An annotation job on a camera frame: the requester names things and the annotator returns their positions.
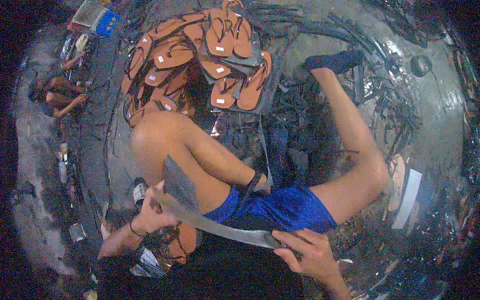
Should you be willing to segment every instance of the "bottle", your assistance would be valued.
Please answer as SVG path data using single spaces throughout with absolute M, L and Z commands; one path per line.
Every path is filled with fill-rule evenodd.
M 148 185 L 143 179 L 143 177 L 137 177 L 133 181 L 135 188 L 133 189 L 133 200 L 135 201 L 135 206 L 138 210 L 142 208 L 144 203 L 145 193 L 147 192 Z

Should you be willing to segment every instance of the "bracelet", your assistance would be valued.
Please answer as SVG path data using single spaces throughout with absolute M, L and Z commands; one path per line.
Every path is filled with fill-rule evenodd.
M 130 221 L 130 230 L 131 230 L 137 237 L 143 239 L 143 238 L 145 237 L 145 235 L 142 235 L 142 234 L 139 234 L 138 232 L 135 232 L 135 231 L 133 230 L 133 228 L 132 228 L 132 222 L 133 222 L 133 220 Z

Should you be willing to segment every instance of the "blue box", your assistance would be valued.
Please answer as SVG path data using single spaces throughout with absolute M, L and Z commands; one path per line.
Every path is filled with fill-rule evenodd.
M 99 35 L 110 36 L 119 19 L 119 14 L 113 13 L 111 11 L 106 11 L 103 17 L 98 22 L 98 25 L 96 26 L 96 32 Z

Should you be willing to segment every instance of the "blue shorts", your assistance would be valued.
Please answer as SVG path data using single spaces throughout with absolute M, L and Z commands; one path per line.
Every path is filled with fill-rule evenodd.
M 286 231 L 308 228 L 325 233 L 337 226 L 320 199 L 307 187 L 296 183 L 262 198 L 250 198 L 235 212 L 239 198 L 239 191 L 232 188 L 223 204 L 205 217 L 223 223 L 230 218 L 250 214 L 270 220 Z

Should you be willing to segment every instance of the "concrete floor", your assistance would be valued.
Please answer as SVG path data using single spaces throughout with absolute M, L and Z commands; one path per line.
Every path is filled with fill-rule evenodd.
M 430 42 L 428 49 L 417 47 L 399 36 L 395 36 L 390 28 L 379 21 L 380 14 L 368 6 L 362 6 L 357 1 L 292 1 L 278 0 L 271 1 L 276 4 L 298 4 L 304 7 L 304 13 L 307 18 L 315 21 L 327 19 L 329 12 L 335 12 L 343 18 L 350 18 L 357 23 L 366 33 L 374 37 L 383 44 L 390 52 L 398 52 L 401 56 L 401 65 L 404 67 L 402 74 L 396 78 L 396 84 L 402 86 L 406 93 L 415 97 L 415 105 L 418 110 L 418 116 L 421 117 L 422 126 L 418 132 L 415 142 L 407 147 L 401 155 L 404 159 L 409 158 L 408 166 L 425 175 L 425 178 L 436 179 L 434 186 L 440 186 L 439 182 L 449 181 L 457 182 L 459 176 L 459 168 L 461 162 L 461 146 L 462 146 L 462 113 L 463 113 L 463 97 L 458 83 L 458 75 L 454 67 L 448 63 L 447 55 L 450 53 L 448 46 L 443 41 Z M 179 13 L 179 7 L 189 8 L 196 6 L 196 1 L 169 1 L 165 2 L 167 9 L 163 7 L 155 13 L 153 6 L 146 9 L 148 14 L 144 27 L 148 26 L 154 17 L 160 18 L 163 14 L 170 12 Z M 101 65 L 111 58 L 112 49 L 116 43 L 114 36 L 112 41 L 104 41 L 100 46 L 104 47 L 96 59 L 100 62 L 94 72 L 100 72 L 105 66 Z M 57 175 L 57 165 L 55 153 L 60 144 L 60 140 L 56 137 L 55 122 L 52 118 L 45 117 L 39 110 L 38 105 L 31 103 L 26 98 L 26 87 L 35 74 L 35 71 L 46 70 L 55 63 L 61 44 L 63 43 L 63 29 L 59 27 L 46 27 L 39 32 L 36 42 L 32 44 L 30 55 L 26 58 L 27 66 L 20 75 L 20 83 L 18 85 L 17 95 L 18 102 L 16 105 L 17 130 L 19 139 L 19 184 L 28 181 L 36 188 L 36 198 L 29 198 L 23 204 L 14 208 L 15 221 L 21 232 L 25 249 L 29 259 L 36 267 L 45 265 L 51 266 L 59 273 L 73 274 L 72 266 L 67 266 L 63 261 L 59 261 L 58 257 L 64 257 L 68 252 L 66 243 L 61 240 L 58 229 L 49 228 L 55 212 L 55 202 L 60 201 L 56 194 L 56 186 L 59 184 Z M 334 53 L 339 50 L 346 49 L 345 42 L 328 38 L 325 36 L 308 36 L 300 35 L 296 42 L 287 51 L 286 57 L 288 64 L 286 65 L 286 74 L 295 73 L 298 65 L 310 55 Z M 429 57 L 433 62 L 433 73 L 438 78 L 440 90 L 438 90 L 434 77 L 431 73 L 423 78 L 416 78 L 409 69 L 409 61 L 412 56 L 423 54 Z M 121 82 L 121 65 L 125 57 L 120 56 L 115 62 L 116 68 L 112 73 L 111 83 L 108 90 L 99 91 L 98 95 L 107 92 L 116 92 Z M 104 82 L 105 78 L 97 78 L 98 82 Z M 110 111 L 115 104 L 115 95 L 111 95 L 107 101 L 94 106 L 90 105 L 89 111 L 97 115 L 103 114 L 102 119 L 108 122 Z M 109 183 L 91 182 L 98 179 L 103 174 L 102 156 L 103 137 L 106 134 L 106 127 L 98 125 L 93 131 L 87 130 L 91 121 L 88 115 L 85 115 L 81 124 L 83 129 L 78 137 L 81 144 L 87 145 L 83 153 L 83 166 L 85 172 L 86 185 L 89 192 L 94 195 L 92 200 L 102 212 L 101 218 L 105 217 L 107 209 L 120 210 L 132 209 L 132 190 L 133 180 L 137 176 L 141 176 L 140 170 L 135 166 L 134 160 L 129 150 L 130 129 L 123 119 L 122 104 L 125 98 L 120 97 L 117 102 L 115 113 L 112 119 L 110 135 L 107 140 L 107 167 L 109 175 Z M 368 124 L 372 121 L 372 110 L 374 103 L 365 103 L 360 109 Z M 100 140 L 94 141 L 89 138 L 95 134 Z M 387 151 L 389 145 L 385 145 L 379 141 L 380 146 Z M 454 191 L 450 197 L 450 201 L 456 201 Z M 344 240 L 349 234 L 357 234 L 360 232 L 357 228 L 365 226 L 365 232 L 369 233 L 369 229 L 375 230 L 375 224 L 381 221 L 385 204 L 388 199 L 382 199 L 371 204 L 359 216 L 353 218 L 351 222 L 339 226 L 335 232 L 331 232 L 329 237 L 332 241 L 332 249 L 337 253 L 345 253 L 342 251 Z M 30 217 L 31 209 L 34 208 L 35 219 Z M 448 203 L 448 206 L 455 206 L 455 203 Z M 421 214 L 424 214 L 431 208 L 429 203 L 423 203 L 420 206 Z M 396 212 L 388 213 L 387 219 L 395 217 Z M 390 241 L 390 250 L 388 253 L 378 253 L 371 251 L 348 252 L 348 257 L 355 261 L 354 270 L 349 273 L 348 282 L 354 289 L 365 290 L 371 287 L 379 280 L 379 275 L 389 266 L 399 253 L 394 250 L 403 244 L 409 244 L 412 239 L 416 239 L 418 234 L 412 234 L 409 238 L 404 237 L 404 232 L 398 232 L 392 229 L 383 231 L 384 239 Z M 368 240 L 368 234 L 363 235 L 365 240 L 360 243 L 366 247 L 372 247 L 375 244 L 371 239 Z

